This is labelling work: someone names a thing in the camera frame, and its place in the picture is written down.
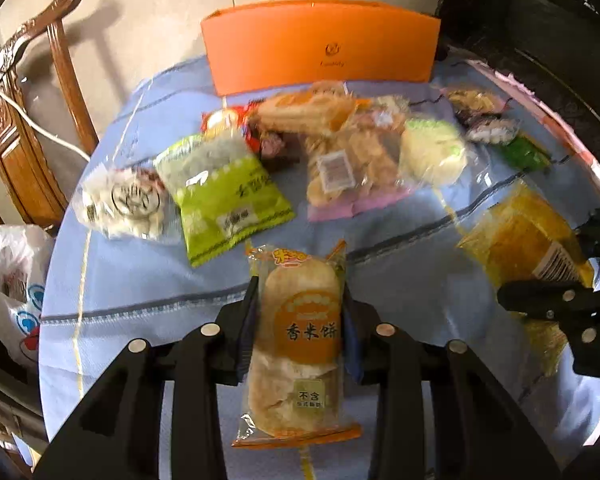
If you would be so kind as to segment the green candy packet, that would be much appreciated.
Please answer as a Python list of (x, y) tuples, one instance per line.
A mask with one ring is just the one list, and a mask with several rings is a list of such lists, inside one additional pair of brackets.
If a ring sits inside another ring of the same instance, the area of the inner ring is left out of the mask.
[(498, 154), (518, 171), (544, 170), (552, 164), (550, 153), (522, 133), (508, 143), (499, 145)]

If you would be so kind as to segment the white round biscuit bag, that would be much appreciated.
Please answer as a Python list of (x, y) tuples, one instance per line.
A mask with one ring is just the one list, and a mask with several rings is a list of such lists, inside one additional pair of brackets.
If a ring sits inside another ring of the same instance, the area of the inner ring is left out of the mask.
[(172, 217), (170, 195), (149, 168), (96, 166), (71, 200), (78, 221), (108, 238), (161, 240)]

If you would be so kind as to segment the yellow bread packet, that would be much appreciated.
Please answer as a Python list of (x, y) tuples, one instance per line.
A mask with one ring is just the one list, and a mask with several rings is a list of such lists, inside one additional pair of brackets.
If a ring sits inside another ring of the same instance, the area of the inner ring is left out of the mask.
[(495, 288), (528, 280), (587, 288), (594, 283), (592, 264), (569, 223), (521, 180), (481, 215), (457, 247), (482, 266)]

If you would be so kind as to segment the beige pink snack packet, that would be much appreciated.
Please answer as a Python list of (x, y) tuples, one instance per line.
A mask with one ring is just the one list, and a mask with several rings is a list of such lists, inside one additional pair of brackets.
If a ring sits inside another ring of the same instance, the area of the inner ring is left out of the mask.
[(451, 103), (458, 117), (471, 118), (500, 114), (506, 110), (506, 101), (496, 94), (476, 88), (445, 88), (442, 93)]

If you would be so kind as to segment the pink bag of crackers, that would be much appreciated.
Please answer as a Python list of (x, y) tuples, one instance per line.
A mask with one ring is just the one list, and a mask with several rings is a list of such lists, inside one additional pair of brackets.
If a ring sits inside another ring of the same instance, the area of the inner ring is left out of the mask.
[(349, 219), (385, 208), (413, 189), (399, 171), (399, 136), (376, 128), (347, 128), (334, 136), (307, 136), (308, 218)]

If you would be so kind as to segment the green sunflower seed packet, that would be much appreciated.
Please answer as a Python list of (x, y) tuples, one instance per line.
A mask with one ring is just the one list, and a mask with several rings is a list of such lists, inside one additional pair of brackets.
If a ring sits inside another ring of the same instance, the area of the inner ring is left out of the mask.
[(236, 128), (213, 138), (186, 136), (157, 155), (154, 166), (180, 210), (194, 268), (294, 218), (290, 201)]

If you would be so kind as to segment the orange cardboard box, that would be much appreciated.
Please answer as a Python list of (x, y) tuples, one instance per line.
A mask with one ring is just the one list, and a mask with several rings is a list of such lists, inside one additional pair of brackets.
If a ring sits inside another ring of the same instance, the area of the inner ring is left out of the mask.
[(360, 0), (279, 0), (219, 10), (201, 22), (220, 96), (319, 80), (426, 82), (441, 22)]

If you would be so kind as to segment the red round cookie packet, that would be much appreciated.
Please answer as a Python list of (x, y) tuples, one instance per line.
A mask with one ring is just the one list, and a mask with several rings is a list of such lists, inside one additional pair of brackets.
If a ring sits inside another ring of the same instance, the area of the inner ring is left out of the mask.
[(245, 106), (223, 107), (204, 114), (202, 116), (201, 135), (204, 140), (211, 140), (227, 130), (236, 130), (243, 138), (249, 139), (251, 136), (249, 116), (250, 111)]

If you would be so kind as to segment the wooden chair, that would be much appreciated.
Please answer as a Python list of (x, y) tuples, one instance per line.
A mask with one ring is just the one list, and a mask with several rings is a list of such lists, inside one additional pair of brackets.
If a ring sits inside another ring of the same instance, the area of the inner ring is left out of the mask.
[(53, 0), (0, 47), (0, 177), (21, 219), (50, 232), (59, 228), (68, 198), (44, 155), (40, 127), (27, 115), (16, 67), (31, 41), (46, 36), (62, 96), (80, 140), (80, 145), (70, 150), (88, 159), (99, 138), (76, 78), (62, 24), (81, 1)]

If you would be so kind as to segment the dark carved wooden furniture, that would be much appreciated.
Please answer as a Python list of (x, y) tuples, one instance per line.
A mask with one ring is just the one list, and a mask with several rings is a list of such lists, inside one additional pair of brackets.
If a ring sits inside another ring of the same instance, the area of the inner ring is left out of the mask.
[(439, 0), (442, 34), (513, 72), (600, 162), (600, 0)]

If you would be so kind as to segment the steamed cake clear packet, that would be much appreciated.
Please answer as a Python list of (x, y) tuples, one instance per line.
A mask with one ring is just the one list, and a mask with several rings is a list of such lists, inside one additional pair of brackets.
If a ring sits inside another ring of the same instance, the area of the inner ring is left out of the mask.
[(400, 137), (399, 174), (408, 183), (435, 188), (455, 184), (478, 164), (478, 155), (446, 120), (410, 117)]

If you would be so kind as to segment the orange rice cracker packet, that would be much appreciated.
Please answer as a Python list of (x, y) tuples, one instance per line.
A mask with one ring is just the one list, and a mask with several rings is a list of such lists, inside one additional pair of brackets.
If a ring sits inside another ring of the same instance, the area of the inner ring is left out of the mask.
[(270, 96), (254, 114), (266, 130), (307, 136), (337, 133), (358, 108), (358, 101), (345, 94), (301, 91)]
[(362, 434), (342, 410), (346, 250), (345, 242), (325, 257), (247, 248), (258, 298), (236, 448), (296, 448)]

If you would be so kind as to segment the white plastic bag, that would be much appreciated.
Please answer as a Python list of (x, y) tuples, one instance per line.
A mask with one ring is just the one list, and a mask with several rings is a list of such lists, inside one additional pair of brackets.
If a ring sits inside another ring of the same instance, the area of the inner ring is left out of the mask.
[(0, 341), (17, 364), (38, 369), (46, 276), (55, 241), (39, 226), (0, 226)]

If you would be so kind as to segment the blue tablecloth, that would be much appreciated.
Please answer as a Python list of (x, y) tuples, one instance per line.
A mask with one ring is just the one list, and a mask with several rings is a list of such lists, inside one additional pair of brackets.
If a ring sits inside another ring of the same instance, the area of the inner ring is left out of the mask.
[[(419, 108), (451, 119), (449, 104), (437, 90), (422, 84), (356, 82), (352, 91), (404, 93)], [(212, 88), (206, 58), (175, 65), (147, 78), (131, 94), (106, 129), (94, 151), (88, 174), (100, 162), (126, 166), (155, 156), (186, 134), (194, 133), (202, 112), (221, 104)], [(496, 155), (486, 184), (457, 184), (442, 191), (463, 228), (504, 198), (514, 185), (514, 170)], [(530, 177), (574, 226), (600, 206), (600, 193), (580, 162), (568, 156), (546, 176)], [(516, 396), (530, 422), (548, 444), (559, 466), (567, 466), (582, 451), (600, 421), (600, 378), (573, 373), (572, 355), (565, 349), (558, 372), (541, 378), (540, 364), (520, 323), (495, 304), (495, 292), (478, 264), (453, 246), (460, 233), (434, 194), (416, 191), (384, 209), (352, 219), (311, 223), (306, 220), (304, 169), (294, 166), (275, 179), (297, 217), (260, 233), (254, 244), (290, 243), (291, 248), (322, 254), (344, 238), (353, 252), (352, 292), (369, 302), (384, 320), (397, 322), (416, 339), (442, 344), (460, 337)], [(40, 389), (50, 448), (69, 439), (58, 431), (106, 366), (134, 337), (166, 344), (211, 321), (223, 304), (242, 299), (247, 263), (239, 247), (198, 269), (190, 267), (185, 248), (119, 238), (108, 240), (88, 229), (67, 210), (50, 259), (43, 302)], [(303, 479), (302, 467), (317, 479), (363, 479), (370, 466), (374, 388), (358, 388), (346, 380), (346, 408), (365, 430), (361, 439), (314, 448), (246, 451), (230, 448), (237, 429), (239, 388), (219, 387), (224, 456), (229, 479)]]

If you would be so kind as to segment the brown chocolate wafer packet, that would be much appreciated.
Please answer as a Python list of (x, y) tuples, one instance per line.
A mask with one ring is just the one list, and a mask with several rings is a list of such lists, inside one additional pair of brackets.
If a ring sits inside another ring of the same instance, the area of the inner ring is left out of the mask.
[(250, 145), (268, 171), (282, 171), (301, 160), (299, 141), (293, 133), (282, 133), (253, 127)]

